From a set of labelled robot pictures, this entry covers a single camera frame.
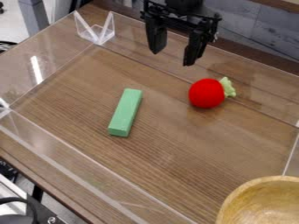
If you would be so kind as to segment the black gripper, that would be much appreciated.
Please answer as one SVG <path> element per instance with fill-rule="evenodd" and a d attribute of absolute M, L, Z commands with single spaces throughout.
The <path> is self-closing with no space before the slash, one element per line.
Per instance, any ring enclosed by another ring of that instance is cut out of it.
<path fill-rule="evenodd" d="M 218 28 L 222 15 L 210 10 L 205 0 L 144 0 L 140 11 L 146 24 L 148 47 L 158 54 L 167 44 L 167 28 L 191 30 L 199 23 L 207 22 L 213 29 Z M 189 45 L 185 48 L 183 64 L 189 67 L 202 57 L 210 42 L 210 34 L 195 29 L 190 34 Z"/>

